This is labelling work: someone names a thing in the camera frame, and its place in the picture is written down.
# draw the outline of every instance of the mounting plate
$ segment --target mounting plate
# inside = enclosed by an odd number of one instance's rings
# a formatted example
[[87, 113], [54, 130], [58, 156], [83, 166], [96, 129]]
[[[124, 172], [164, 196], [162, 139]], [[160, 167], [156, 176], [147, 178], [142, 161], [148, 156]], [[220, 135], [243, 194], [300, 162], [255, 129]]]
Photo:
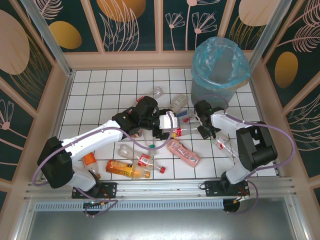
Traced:
[[233, 188], [228, 190], [226, 193], [221, 185], [220, 180], [213, 181], [205, 181], [205, 194], [207, 197], [238, 197], [243, 195], [244, 193], [240, 190], [240, 188], [247, 194], [250, 195], [249, 187], [247, 181], [241, 181], [234, 185]]
[[[96, 196], [93, 196], [96, 199], [105, 199], [106, 194], [105, 192], [109, 195], [111, 199], [116, 198], [117, 194], [117, 183], [116, 182], [102, 182], [101, 183], [101, 188], [100, 191]], [[83, 196], [78, 190], [75, 188], [72, 189], [72, 199], [87, 199], [87, 197]]]

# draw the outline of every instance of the transparent bottle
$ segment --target transparent bottle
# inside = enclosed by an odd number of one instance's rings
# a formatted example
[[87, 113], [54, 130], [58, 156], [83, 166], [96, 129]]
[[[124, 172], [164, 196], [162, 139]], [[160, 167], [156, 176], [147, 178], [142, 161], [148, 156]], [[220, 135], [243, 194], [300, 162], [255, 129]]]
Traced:
[[[143, 129], [142, 135], [143, 135], [145, 145], [147, 145], [151, 149], [156, 147], [156, 140], [155, 140], [155, 137], [152, 136], [152, 130]], [[148, 151], [148, 155], [150, 157], [153, 157], [157, 154], [159, 154], [157, 150], [149, 150]]]
[[164, 173], [166, 168], [164, 166], [160, 166], [156, 160], [153, 160], [149, 155], [146, 155], [142, 152], [135, 151], [131, 147], [127, 145], [120, 145], [120, 148], [118, 149], [119, 156], [133, 160], [133, 163], [148, 170], [157, 170], [160, 173]]
[[95, 174], [98, 179], [101, 178], [99, 174], [99, 166], [93, 152], [90, 152], [87, 155], [83, 156], [82, 162], [86, 170]]
[[230, 139], [228, 137], [221, 135], [216, 139], [213, 139], [213, 142], [227, 157], [231, 159], [239, 158], [238, 152], [232, 148]]
[[150, 172], [143, 167], [122, 161], [109, 160], [105, 170], [108, 173], [123, 175], [131, 179], [150, 178]]
[[178, 114], [180, 113], [180, 111], [187, 105], [188, 103], [188, 98], [183, 95], [180, 94], [171, 104], [170, 108], [171, 110]]
[[[181, 123], [178, 128], [173, 129], [172, 138], [179, 138], [190, 134], [198, 134], [199, 122]], [[164, 133], [169, 133], [170, 129], [164, 129]]]
[[164, 94], [165, 94], [165, 93], [164, 93], [164, 91], [162, 90], [162, 88], [159, 87], [159, 86], [157, 86], [157, 87], [155, 87], [151, 92], [149, 92], [148, 94], [146, 94], [146, 95], [138, 98], [137, 100], [135, 100], [135, 101], [133, 102], [133, 104], [132, 104], [132, 107], [135, 107], [135, 106], [137, 105], [137, 103], [138, 103], [141, 99], [143, 99], [145, 96], [148, 96], [148, 97], [151, 97], [151, 98], [157, 100], [158, 98], [160, 98], [160, 97], [161, 97], [162, 95], [164, 95]]
[[194, 111], [191, 109], [176, 114], [176, 117], [179, 118], [180, 123], [194, 123], [197, 121]]

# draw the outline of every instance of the red bottle label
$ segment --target red bottle label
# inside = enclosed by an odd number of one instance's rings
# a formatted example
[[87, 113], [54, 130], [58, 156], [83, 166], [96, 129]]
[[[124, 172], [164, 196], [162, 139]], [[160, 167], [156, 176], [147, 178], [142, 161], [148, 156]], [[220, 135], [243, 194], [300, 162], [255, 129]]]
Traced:
[[172, 137], [176, 138], [176, 137], [181, 137], [182, 135], [182, 131], [181, 131], [181, 127], [174, 129], [172, 132]]
[[150, 156], [146, 154], [142, 154], [138, 161], [138, 166], [146, 167], [148, 164], [148, 161], [150, 160]]

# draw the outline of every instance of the dark green wallpaper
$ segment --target dark green wallpaper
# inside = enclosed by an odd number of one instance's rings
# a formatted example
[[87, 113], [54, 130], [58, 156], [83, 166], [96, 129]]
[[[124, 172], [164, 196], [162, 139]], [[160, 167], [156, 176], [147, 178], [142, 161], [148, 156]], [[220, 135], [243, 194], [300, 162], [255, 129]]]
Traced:
[[[297, 0], [293, 0], [290, 9], [285, 14], [282, 23], [283, 24], [291, 11], [294, 3]], [[272, 15], [273, 10], [276, 7], [277, 2], [274, 0], [265, 0], [253, 5], [253, 1], [250, 0], [236, 0], [234, 8], [231, 14], [231, 18], [225, 33], [225, 38], [234, 41], [242, 50], [253, 50], [263, 33], [269, 17]], [[243, 4], [246, 11], [242, 11], [240, 14], [240, 4]]]
[[163, 1], [163, 50], [195, 50], [218, 35], [226, 1]]
[[320, 71], [320, 3], [310, 11], [311, 3], [303, 3], [266, 63], [283, 107]]
[[52, 65], [8, 0], [0, 2], [0, 77], [38, 108]]
[[90, 0], [106, 52], [155, 51], [154, 0]]
[[5, 203], [6, 196], [7, 196], [7, 193], [5, 191], [0, 191], [0, 213], [1, 213], [2, 207]]
[[0, 178], [11, 181], [33, 117], [0, 90]]
[[80, 0], [35, 0], [35, 3], [63, 52], [98, 51]]
[[320, 187], [317, 187], [317, 188], [313, 189], [313, 191], [314, 191], [315, 197], [316, 197], [316, 199], [318, 201], [318, 204], [320, 206]]
[[275, 31], [274, 35], [272, 36], [272, 39], [270, 40], [269, 44], [266, 46], [264, 52], [262, 53], [262, 57], [264, 58], [266, 56], [266, 54], [268, 53], [271, 45], [274, 43], [274, 40], [276, 38], [276, 36], [278, 35], [278, 33], [280, 32], [281, 28], [283, 27], [283, 25], [285, 24], [288, 16], [290, 15], [292, 9], [294, 8], [294, 6], [296, 5], [298, 0], [292, 0], [289, 10], [286, 12], [285, 16], [283, 17], [282, 21], [280, 22], [277, 30]]
[[320, 174], [320, 85], [286, 115], [309, 178]]

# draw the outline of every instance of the bottle cap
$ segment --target bottle cap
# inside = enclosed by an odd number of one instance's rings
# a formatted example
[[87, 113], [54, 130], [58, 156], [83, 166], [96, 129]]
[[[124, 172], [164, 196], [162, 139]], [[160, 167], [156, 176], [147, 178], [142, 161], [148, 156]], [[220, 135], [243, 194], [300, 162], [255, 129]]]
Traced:
[[165, 170], [166, 170], [166, 168], [164, 166], [162, 166], [161, 169], [160, 169], [160, 173], [163, 174], [165, 172]]
[[150, 178], [150, 172], [149, 172], [149, 171], [146, 171], [144, 177], [145, 177], [146, 179]]

